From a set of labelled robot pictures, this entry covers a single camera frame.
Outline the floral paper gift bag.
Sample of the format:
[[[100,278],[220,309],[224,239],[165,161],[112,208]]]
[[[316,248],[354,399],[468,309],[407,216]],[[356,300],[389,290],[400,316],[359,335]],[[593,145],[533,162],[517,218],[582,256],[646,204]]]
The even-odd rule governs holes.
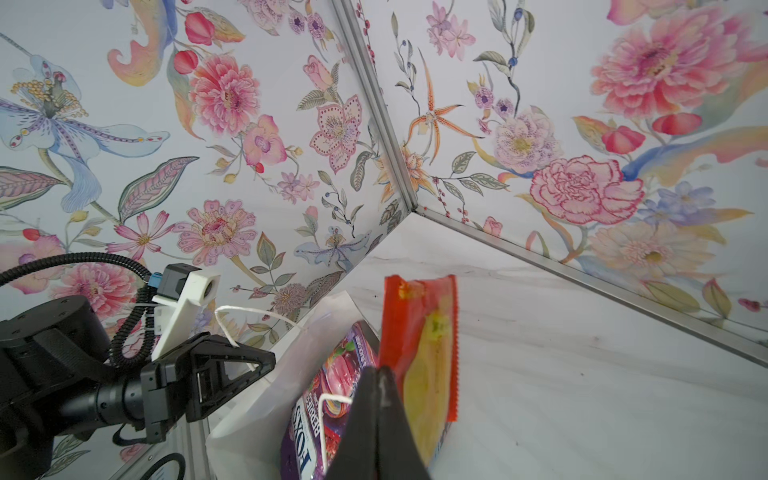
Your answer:
[[[280,449],[291,411],[333,348],[365,320],[351,296],[321,300],[272,351],[274,370],[230,402],[212,430],[207,454],[219,479],[282,479]]]

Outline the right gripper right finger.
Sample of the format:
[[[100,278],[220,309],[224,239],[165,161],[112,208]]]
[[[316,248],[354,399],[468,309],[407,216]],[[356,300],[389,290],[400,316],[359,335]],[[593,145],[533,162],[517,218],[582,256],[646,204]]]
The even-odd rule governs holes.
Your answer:
[[[411,433],[393,372],[377,371],[377,478],[429,480]]]

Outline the red snack packet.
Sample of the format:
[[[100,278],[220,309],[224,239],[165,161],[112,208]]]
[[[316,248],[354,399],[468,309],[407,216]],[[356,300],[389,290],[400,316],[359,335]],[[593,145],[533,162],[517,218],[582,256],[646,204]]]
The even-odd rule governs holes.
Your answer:
[[[458,420],[459,301],[453,275],[385,279],[379,364],[392,370],[418,454],[437,456]]]

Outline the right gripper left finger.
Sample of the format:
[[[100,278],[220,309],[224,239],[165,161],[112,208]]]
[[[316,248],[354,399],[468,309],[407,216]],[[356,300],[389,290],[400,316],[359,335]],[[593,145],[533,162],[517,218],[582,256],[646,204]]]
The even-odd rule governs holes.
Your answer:
[[[344,434],[327,480],[373,480],[377,473],[379,389],[377,369],[366,367],[353,397]]]

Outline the purple Fox's berries candy bag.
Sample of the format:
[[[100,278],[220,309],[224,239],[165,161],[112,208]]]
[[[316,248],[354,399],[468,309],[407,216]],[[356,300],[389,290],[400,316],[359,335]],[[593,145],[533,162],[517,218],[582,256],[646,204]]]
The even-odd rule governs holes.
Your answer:
[[[379,339],[365,320],[352,325],[296,401],[283,437],[282,479],[323,479],[331,465],[366,367],[377,364]]]

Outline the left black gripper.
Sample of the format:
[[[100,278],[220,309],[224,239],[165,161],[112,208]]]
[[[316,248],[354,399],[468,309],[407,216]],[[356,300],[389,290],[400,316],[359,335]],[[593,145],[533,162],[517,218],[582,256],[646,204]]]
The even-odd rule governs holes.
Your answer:
[[[56,436],[118,424],[161,441],[184,415],[188,422],[206,419],[276,367],[271,351],[202,333],[173,352],[182,386],[161,387],[149,382],[157,367],[120,369],[110,364],[109,347],[80,295],[2,321],[2,461],[49,462]]]

